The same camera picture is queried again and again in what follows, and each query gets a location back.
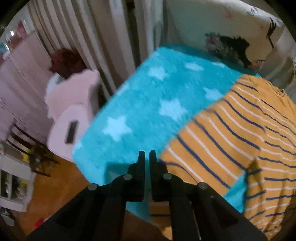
wooden floor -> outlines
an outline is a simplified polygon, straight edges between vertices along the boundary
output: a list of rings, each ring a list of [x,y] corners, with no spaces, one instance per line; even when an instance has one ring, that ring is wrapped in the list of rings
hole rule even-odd
[[[40,218],[47,218],[64,206],[89,183],[75,164],[59,157],[60,162],[51,173],[51,177],[37,175],[32,201],[26,213],[14,213],[16,221],[28,235]]]
[[[37,175],[32,201],[27,212],[15,212],[16,221],[28,235],[33,231],[35,222],[47,218],[64,206],[82,191],[89,182],[77,169],[75,164],[59,157],[60,162],[52,171],[51,177]],[[160,230],[126,211],[122,241],[165,241]]]

metal screw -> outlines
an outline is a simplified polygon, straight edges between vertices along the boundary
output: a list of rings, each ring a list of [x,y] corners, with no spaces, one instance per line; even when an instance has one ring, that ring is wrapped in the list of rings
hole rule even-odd
[[[123,179],[126,180],[126,181],[128,181],[128,180],[130,180],[130,179],[132,179],[132,178],[133,178],[133,176],[132,176],[131,174],[125,174],[125,175],[123,176]]]
[[[88,189],[89,189],[90,191],[94,191],[94,190],[97,189],[97,187],[98,187],[97,184],[95,184],[95,183],[91,183],[91,184],[89,184]]]
[[[166,173],[166,174],[163,175],[163,178],[166,179],[166,180],[170,180],[170,179],[172,179],[172,177],[173,176],[171,174],[169,174],[169,173]]]
[[[200,183],[198,184],[198,187],[199,187],[200,189],[202,189],[202,190],[205,190],[205,189],[207,189],[208,184],[206,184],[206,183],[204,183],[204,182],[200,182]]]

striped fabric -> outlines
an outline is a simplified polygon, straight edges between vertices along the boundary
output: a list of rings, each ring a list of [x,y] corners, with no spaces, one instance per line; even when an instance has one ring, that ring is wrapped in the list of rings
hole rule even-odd
[[[182,129],[161,161],[170,173],[192,184],[206,182],[222,196],[246,172],[244,215],[270,239],[296,207],[295,123],[296,108],[285,92],[243,75]],[[168,217],[153,203],[150,212],[165,225]]]

floral pillowcase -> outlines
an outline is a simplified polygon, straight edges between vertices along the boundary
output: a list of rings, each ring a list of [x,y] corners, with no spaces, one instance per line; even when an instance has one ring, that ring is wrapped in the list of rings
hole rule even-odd
[[[279,40],[277,17],[239,0],[166,0],[183,44],[259,72]]]

door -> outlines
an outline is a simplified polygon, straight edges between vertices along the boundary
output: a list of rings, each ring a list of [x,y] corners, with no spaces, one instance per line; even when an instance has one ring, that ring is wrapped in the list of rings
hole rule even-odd
[[[24,81],[9,59],[6,59],[0,68],[0,102],[28,129],[47,137],[53,123],[47,117],[47,106]]]
[[[48,69],[51,59],[35,33],[9,55],[9,59],[29,87],[44,99],[47,83],[52,76]]]

